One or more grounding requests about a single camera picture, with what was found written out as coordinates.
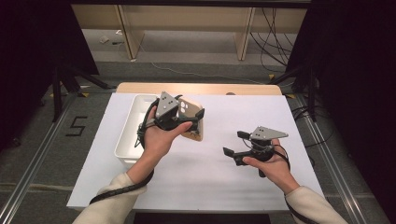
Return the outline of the person's right hand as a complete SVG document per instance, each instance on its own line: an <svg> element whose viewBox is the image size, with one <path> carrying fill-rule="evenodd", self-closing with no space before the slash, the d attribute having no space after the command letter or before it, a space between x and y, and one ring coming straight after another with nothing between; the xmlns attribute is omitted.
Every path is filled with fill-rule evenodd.
<svg viewBox="0 0 396 224"><path fill-rule="evenodd" d="M300 185L290 172L288 163L283 159L286 155L278 139L273 139L276 154L269 161L258 161L255 158L245 157L243 162L260 169L266 177L277 185L285 195L299 188Z"/></svg>

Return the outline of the black curtain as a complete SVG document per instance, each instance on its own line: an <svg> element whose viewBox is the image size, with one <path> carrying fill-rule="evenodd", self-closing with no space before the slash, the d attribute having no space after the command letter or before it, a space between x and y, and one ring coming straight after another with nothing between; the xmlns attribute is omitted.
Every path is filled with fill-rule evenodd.
<svg viewBox="0 0 396 224"><path fill-rule="evenodd" d="M0 0L0 151L17 137L53 72L98 73L69 0Z"/></svg>
<svg viewBox="0 0 396 224"><path fill-rule="evenodd" d="M364 180L396 224L396 0L304 0L290 66L313 70Z"/></svg>

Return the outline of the aluminium floor rail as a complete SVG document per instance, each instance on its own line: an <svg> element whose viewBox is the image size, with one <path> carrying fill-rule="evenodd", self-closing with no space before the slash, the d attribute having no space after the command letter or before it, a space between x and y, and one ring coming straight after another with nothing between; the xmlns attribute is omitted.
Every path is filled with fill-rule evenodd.
<svg viewBox="0 0 396 224"><path fill-rule="evenodd" d="M298 104L307 109L307 102L303 95L296 97ZM368 224L367 219L364 217L361 206L359 205L356 197L353 195L351 187L347 183L347 179L343 176L343 171L340 166L336 163L335 157L332 154L326 138L323 132L318 126L318 121L314 122L306 111L302 111L302 114L306 113L304 122L309 129L311 136L313 137L315 144L314 147L318 147L318 151L326 164L326 168L332 182L334 183L340 199L343 201L345 209L348 212L349 217L353 224Z"/></svg>
<svg viewBox="0 0 396 224"><path fill-rule="evenodd" d="M41 142L38 150L30 161L27 169L23 173L20 181L8 197L7 202L5 203L3 208L0 210L0 224L11 223L28 189L30 188L30 185L35 179L44 159L49 153L53 141L55 140L58 132L62 128L70 106L75 102L77 98L78 97L75 93L69 93L65 97L64 104L61 107L62 111L59 117L51 123L44 140Z"/></svg>

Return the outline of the light wooden shelf unit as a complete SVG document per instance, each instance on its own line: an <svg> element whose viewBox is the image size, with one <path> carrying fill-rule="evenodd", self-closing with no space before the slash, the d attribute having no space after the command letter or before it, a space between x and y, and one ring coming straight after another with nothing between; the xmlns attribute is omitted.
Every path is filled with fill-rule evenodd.
<svg viewBox="0 0 396 224"><path fill-rule="evenodd" d="M250 33L297 34L304 9L274 7L72 6L82 29L120 30L134 59L146 31L231 32L237 58L245 59Z"/></svg>

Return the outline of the white plastic storage bin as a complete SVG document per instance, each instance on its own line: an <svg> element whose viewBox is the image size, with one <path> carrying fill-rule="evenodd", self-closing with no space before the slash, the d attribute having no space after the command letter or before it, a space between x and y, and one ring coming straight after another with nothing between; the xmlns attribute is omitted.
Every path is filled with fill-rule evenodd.
<svg viewBox="0 0 396 224"><path fill-rule="evenodd" d="M133 98L114 150L114 155L128 168L134 165L143 153L143 148L138 141L137 131L149 111L149 107L156 99L157 95L155 94L137 94Z"/></svg>

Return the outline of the light wooden table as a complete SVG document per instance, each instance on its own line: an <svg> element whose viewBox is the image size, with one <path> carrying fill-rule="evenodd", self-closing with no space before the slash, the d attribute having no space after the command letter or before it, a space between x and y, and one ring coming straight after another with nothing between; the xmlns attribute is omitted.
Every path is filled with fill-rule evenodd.
<svg viewBox="0 0 396 224"><path fill-rule="evenodd" d="M281 95L277 85L122 82L116 93Z"/></svg>

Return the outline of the person's left hand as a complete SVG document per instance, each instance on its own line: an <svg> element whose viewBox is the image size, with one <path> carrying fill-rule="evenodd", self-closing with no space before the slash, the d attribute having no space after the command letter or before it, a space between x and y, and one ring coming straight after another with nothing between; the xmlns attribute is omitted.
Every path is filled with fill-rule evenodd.
<svg viewBox="0 0 396 224"><path fill-rule="evenodd" d="M186 132L191 125L191 121L183 122L170 131L162 130L156 125L148 127L144 135L145 147L140 160L158 162L169 152L173 141Z"/></svg>

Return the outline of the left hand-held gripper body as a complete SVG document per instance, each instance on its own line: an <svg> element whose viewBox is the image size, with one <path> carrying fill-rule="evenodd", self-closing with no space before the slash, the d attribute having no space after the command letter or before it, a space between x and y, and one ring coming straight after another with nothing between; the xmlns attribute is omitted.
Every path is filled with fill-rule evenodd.
<svg viewBox="0 0 396 224"><path fill-rule="evenodd" d="M155 112L155 123L163 130L170 131L179 125L178 121L179 101L166 91L159 97L159 102Z"/></svg>

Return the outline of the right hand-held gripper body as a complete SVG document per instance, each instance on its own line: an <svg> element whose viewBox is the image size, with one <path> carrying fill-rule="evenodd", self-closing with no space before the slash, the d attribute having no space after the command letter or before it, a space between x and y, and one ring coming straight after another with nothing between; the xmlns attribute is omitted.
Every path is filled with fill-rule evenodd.
<svg viewBox="0 0 396 224"><path fill-rule="evenodd" d="M256 160L268 161L275 154L275 146L272 141L288 136L287 133L258 126L247 138L251 144L250 152Z"/></svg>

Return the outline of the beige illustrated phone case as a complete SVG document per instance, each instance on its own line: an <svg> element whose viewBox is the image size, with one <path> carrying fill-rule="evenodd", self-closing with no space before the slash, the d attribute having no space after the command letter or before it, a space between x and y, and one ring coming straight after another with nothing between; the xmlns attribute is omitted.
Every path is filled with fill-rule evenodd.
<svg viewBox="0 0 396 224"><path fill-rule="evenodd" d="M194 102L191 99L182 96L179 99L180 105L178 108L178 117L180 119L187 119L190 116L194 116L199 110L204 109L199 103ZM204 138L204 120L202 126L198 131L187 131L182 134L183 137L189 138L194 141L202 141Z"/></svg>

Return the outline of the black tripod stand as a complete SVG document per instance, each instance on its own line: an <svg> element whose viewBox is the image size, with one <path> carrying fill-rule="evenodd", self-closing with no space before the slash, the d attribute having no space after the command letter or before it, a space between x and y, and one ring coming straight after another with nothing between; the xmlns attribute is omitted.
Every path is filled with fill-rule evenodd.
<svg viewBox="0 0 396 224"><path fill-rule="evenodd" d="M54 67L52 76L52 93L54 103L53 122L57 121L63 113L63 102L61 95L61 86L64 86L68 92L81 95L81 87L78 84L77 77L91 82L92 84L104 89L115 90L116 86L106 84L102 80L84 72L81 69L70 65L58 65Z"/></svg>
<svg viewBox="0 0 396 224"><path fill-rule="evenodd" d="M316 75L315 70L309 65L297 65L295 68L287 70L280 77L276 77L269 82L269 85L277 85L288 78L294 77L292 89L294 92L307 90L307 109L309 117L316 122L315 115L315 93L316 93Z"/></svg>

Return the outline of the white table sheet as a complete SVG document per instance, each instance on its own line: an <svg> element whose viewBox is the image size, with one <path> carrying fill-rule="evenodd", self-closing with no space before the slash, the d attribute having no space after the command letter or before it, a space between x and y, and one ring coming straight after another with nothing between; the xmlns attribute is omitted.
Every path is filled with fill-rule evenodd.
<svg viewBox="0 0 396 224"><path fill-rule="evenodd" d="M125 171L115 155L122 128L135 96L114 93L81 169L68 207L86 207L97 191ZM297 181L316 193L322 189L282 95L195 95L205 108L204 138L200 142L177 138L155 168L148 189L134 208L145 212L270 213L286 210L284 196L257 169L238 166L224 148L245 150L237 132L257 126L286 133L280 143L288 152Z"/></svg>

